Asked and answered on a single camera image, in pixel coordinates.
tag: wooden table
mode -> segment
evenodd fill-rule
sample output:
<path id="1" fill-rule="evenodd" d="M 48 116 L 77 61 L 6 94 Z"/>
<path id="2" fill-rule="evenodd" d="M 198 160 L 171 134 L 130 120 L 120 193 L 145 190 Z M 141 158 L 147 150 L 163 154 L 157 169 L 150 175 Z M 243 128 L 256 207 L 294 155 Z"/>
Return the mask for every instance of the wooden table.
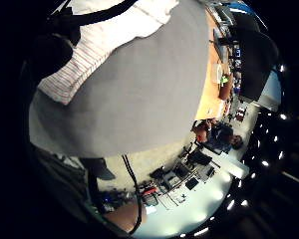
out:
<path id="1" fill-rule="evenodd" d="M 209 39 L 213 41 L 213 29 L 217 28 L 214 18 L 206 11 Z M 212 72 L 212 65 L 220 63 L 219 56 L 212 42 L 208 48 L 208 63 L 206 71 L 205 85 L 202 90 L 200 103 L 198 106 L 195 120 L 205 120 L 210 118 L 219 118 L 224 111 L 224 101 L 219 96 L 219 84 L 213 81 L 214 73 Z M 221 64 L 224 74 L 228 74 L 228 63 Z"/>

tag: black cable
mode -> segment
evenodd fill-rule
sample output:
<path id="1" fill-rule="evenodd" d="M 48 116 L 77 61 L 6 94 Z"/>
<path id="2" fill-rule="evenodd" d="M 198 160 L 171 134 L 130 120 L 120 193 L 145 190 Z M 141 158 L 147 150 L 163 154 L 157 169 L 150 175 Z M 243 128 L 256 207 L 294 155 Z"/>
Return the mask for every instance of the black cable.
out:
<path id="1" fill-rule="evenodd" d="M 138 200 L 139 215 L 138 215 L 138 220 L 137 220 L 136 225 L 134 226 L 133 230 L 131 232 L 129 232 L 132 235 L 133 233 L 135 233 L 138 230 L 138 228 L 140 227 L 141 222 L 142 222 L 141 194 L 140 194 L 140 189 L 139 189 L 139 186 L 138 186 L 138 183 L 137 183 L 136 176 L 134 175 L 134 172 L 133 172 L 133 170 L 131 168 L 131 165 L 130 165 L 128 157 L 124 154 L 124 155 L 122 155 L 122 159 L 124 160 L 124 163 L 126 165 L 128 173 L 129 173 L 130 177 L 132 178 L 132 180 L 134 182 L 134 185 L 135 185 L 135 188 L 136 188 L 137 200 Z"/>

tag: person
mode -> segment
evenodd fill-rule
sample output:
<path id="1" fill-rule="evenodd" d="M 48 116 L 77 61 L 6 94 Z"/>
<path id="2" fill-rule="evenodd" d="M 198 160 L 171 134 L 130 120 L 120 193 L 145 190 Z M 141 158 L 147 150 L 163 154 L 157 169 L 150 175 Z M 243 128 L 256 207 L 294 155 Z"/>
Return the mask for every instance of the person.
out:
<path id="1" fill-rule="evenodd" d="M 240 135 L 233 134 L 233 129 L 216 119 L 207 119 L 191 130 L 196 134 L 196 140 L 203 142 L 212 148 L 229 152 L 233 149 L 240 149 L 243 140 Z"/>

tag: dark hair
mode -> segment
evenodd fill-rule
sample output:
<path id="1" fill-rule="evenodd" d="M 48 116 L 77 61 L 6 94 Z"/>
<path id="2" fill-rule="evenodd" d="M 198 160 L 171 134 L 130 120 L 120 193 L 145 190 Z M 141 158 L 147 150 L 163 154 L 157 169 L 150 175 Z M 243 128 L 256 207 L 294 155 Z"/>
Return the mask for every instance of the dark hair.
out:
<path id="1" fill-rule="evenodd" d="M 243 146 L 242 137 L 240 135 L 237 135 L 237 137 L 239 137 L 239 141 L 232 145 L 232 148 L 235 150 L 239 150 Z"/>

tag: shoulder strap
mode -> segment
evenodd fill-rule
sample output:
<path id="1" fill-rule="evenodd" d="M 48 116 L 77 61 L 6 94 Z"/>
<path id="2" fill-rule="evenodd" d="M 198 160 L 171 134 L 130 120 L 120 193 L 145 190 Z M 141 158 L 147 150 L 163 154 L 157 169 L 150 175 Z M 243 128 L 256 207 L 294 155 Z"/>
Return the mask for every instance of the shoulder strap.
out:
<path id="1" fill-rule="evenodd" d="M 61 11 L 58 12 L 54 17 L 48 19 L 46 29 L 48 29 L 49 32 L 60 32 L 60 30 L 61 32 L 69 31 L 80 26 L 109 20 L 126 12 L 138 0 L 125 0 L 122 3 L 119 3 L 118 5 L 115 5 L 109 9 L 84 15 L 63 14 L 63 12 L 66 12 L 65 10 L 67 9 L 70 1 L 71 0 L 67 0 Z"/>

